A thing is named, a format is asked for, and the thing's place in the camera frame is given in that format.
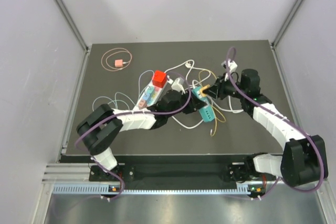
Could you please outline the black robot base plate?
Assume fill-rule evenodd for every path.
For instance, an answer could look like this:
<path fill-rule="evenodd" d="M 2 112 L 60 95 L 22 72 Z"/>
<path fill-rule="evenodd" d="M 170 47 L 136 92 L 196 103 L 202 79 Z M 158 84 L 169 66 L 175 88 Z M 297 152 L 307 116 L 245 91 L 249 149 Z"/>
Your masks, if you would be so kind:
<path fill-rule="evenodd" d="M 233 189 L 237 183 L 273 182 L 271 174 L 248 173 L 247 155 L 119 155 L 113 169 L 126 189 Z"/>

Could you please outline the teal power strip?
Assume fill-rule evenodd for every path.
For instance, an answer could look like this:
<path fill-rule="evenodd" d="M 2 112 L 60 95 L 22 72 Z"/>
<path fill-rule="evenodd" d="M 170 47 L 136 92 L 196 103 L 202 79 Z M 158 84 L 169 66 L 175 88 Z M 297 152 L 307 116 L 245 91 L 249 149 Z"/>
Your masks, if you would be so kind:
<path fill-rule="evenodd" d="M 193 85 L 192 92 L 199 100 L 201 100 L 202 102 L 205 102 L 205 106 L 198 109 L 198 111 L 199 111 L 199 113 L 202 117 L 202 120 L 204 122 L 211 122 L 211 121 L 215 120 L 215 114 L 214 114 L 214 111 L 212 109 L 212 106 L 211 106 L 208 98 L 205 95 L 201 94 L 201 88 L 202 88 L 201 86 Z"/>

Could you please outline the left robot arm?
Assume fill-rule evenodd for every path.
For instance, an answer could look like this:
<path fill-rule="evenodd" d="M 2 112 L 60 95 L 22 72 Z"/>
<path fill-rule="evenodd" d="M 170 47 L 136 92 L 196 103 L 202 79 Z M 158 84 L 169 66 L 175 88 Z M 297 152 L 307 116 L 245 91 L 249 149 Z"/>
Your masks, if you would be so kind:
<path fill-rule="evenodd" d="M 102 166 L 102 176 L 114 180 L 119 168 L 110 145 L 119 132 L 158 129 L 170 117 L 178 113 L 190 114 L 206 105 L 192 91 L 169 90 L 156 103 L 140 110 L 117 110 L 103 104 L 79 123 L 76 131 L 93 160 Z"/>

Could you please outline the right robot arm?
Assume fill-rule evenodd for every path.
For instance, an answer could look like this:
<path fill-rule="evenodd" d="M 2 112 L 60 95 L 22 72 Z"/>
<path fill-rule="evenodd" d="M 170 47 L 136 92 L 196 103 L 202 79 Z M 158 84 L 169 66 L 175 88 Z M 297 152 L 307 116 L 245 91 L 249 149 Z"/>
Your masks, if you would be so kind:
<path fill-rule="evenodd" d="M 328 177 L 323 138 L 308 135 L 276 109 L 261 93 L 256 70 L 243 70 L 237 82 L 225 74 L 203 93 L 214 99 L 238 98 L 243 111 L 263 126 L 282 148 L 282 155 L 255 154 L 245 166 L 248 178 L 256 180 L 267 173 L 280 177 L 290 187 L 297 187 L 311 182 L 321 185 Z"/>

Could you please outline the yellow USB charger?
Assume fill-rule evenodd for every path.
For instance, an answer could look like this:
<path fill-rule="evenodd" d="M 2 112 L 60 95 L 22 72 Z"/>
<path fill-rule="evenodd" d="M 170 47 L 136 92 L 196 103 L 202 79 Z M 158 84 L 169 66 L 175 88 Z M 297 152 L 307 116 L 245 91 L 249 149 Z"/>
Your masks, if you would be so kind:
<path fill-rule="evenodd" d="M 210 87 L 209 84 L 206 85 L 206 86 L 201 87 L 201 88 L 199 89 L 199 94 L 200 94 L 200 96 L 202 96 L 202 97 L 206 97 L 206 94 L 204 93 L 204 91 L 207 90 L 209 87 Z"/>

